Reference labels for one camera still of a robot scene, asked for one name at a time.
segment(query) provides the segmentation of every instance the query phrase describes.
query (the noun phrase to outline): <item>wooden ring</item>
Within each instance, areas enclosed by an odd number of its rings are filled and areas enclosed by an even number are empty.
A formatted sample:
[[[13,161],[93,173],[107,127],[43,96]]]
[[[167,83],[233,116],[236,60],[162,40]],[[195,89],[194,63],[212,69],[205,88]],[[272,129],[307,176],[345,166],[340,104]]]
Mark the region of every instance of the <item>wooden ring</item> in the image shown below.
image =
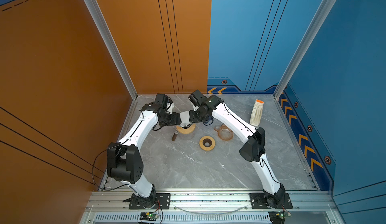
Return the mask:
[[[205,151],[211,151],[212,149],[215,148],[215,145],[216,145],[215,140],[210,136],[204,136],[200,139],[200,147]]]
[[[177,126],[177,130],[180,134],[190,134],[192,133],[196,128],[196,124],[192,124],[189,128],[184,129],[180,126]]]

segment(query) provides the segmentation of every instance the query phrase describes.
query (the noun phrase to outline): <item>orange chevron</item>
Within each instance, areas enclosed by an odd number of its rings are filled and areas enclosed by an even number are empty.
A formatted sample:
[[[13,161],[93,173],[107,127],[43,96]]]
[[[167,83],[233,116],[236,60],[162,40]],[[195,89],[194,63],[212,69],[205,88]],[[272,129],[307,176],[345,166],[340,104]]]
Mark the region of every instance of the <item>orange chevron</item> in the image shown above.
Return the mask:
[[[319,165],[321,168],[323,168],[323,166],[321,165],[321,163],[319,163],[318,161],[314,160],[313,158],[311,158],[311,170],[313,172],[313,164],[317,164]]]
[[[298,118],[296,116],[290,114],[290,119],[288,120],[290,122],[290,125],[291,125],[291,119],[298,119]]]
[[[292,108],[289,106],[284,107],[284,109],[285,109],[284,115],[286,116],[287,116],[287,110],[292,110]]]
[[[309,150],[315,154],[315,151],[313,149],[311,149],[307,145],[304,145],[304,156],[306,156],[306,158],[307,158],[307,150]]]
[[[222,88],[220,91],[218,91],[217,93],[218,94],[222,94],[222,91],[224,91],[226,89],[226,87]]]
[[[299,134],[299,146],[301,146],[300,141],[301,141],[302,139],[305,139],[305,140],[308,141],[308,138],[307,138],[306,136]]]
[[[287,100],[287,99],[284,99],[284,98],[281,100],[281,108],[283,108],[283,102],[284,102],[284,101],[288,101],[288,100]]]
[[[210,91],[208,91],[208,94],[213,94],[212,91],[215,90],[217,87],[213,87],[212,89],[210,89]]]

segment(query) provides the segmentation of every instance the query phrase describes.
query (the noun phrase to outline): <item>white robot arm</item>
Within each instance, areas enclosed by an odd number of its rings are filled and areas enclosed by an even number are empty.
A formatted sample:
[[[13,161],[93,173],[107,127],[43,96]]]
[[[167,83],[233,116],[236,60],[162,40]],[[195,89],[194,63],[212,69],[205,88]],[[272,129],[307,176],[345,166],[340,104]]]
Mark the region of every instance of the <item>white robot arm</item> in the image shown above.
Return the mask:
[[[140,149],[143,141],[157,123],[160,127],[179,125],[188,127],[197,122],[208,122],[213,118],[227,125],[244,143],[240,155],[251,162],[263,184],[266,203],[271,208],[280,207],[284,201],[285,189],[279,183],[265,154],[265,131],[256,129],[234,114],[219,97],[203,96],[198,90],[189,97],[194,110],[180,114],[172,112],[174,103],[164,94],[157,94],[154,102],[146,104],[137,122],[117,143],[111,143],[107,150],[107,174],[109,177],[130,186],[135,194],[132,198],[145,207],[155,203],[156,191],[142,174],[143,162]]]

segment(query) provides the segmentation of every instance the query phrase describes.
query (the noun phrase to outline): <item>gray marble surface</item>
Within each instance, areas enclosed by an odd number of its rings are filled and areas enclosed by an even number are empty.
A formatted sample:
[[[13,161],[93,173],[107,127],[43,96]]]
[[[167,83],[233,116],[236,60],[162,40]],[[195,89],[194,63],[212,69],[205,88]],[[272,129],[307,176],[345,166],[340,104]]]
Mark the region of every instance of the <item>gray marble surface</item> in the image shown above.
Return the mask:
[[[188,95],[169,95],[175,103],[173,111],[182,112],[192,109]],[[239,117],[249,122],[256,99],[264,101],[263,116],[260,126],[266,132],[265,149],[268,161],[278,180],[287,190],[311,190],[312,185],[299,159],[297,151],[284,126],[272,95],[220,95],[225,104]],[[140,95],[136,110],[154,100],[155,95]],[[131,127],[138,119],[134,112]],[[171,137],[175,127],[163,127],[150,131],[142,148],[144,175],[156,188],[247,188],[262,190],[263,186],[252,165],[244,160],[239,149],[239,138],[221,140],[214,123],[205,126],[196,124],[195,136],[191,140],[175,141]],[[199,146],[201,137],[209,135],[215,139],[216,146],[211,151],[204,151]],[[105,187],[117,187],[120,182],[108,178]]]

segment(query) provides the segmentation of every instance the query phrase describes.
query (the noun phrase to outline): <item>black mounting plate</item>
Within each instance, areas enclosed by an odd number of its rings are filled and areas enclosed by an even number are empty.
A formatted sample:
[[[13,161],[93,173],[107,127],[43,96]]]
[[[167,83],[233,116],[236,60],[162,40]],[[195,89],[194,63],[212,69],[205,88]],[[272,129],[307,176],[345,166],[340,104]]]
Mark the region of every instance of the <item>black mounting plate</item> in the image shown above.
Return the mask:
[[[250,203],[252,205],[252,209],[272,209],[267,207],[264,201],[264,193],[249,193]],[[292,209],[292,202],[289,197],[289,194],[284,194],[284,208]]]
[[[130,205],[128,208],[130,210],[156,210],[158,208],[158,201],[162,208],[162,210],[169,209],[170,206],[170,193],[156,193],[156,205],[154,205],[152,208],[145,208],[140,204],[134,203],[135,201],[130,201]]]

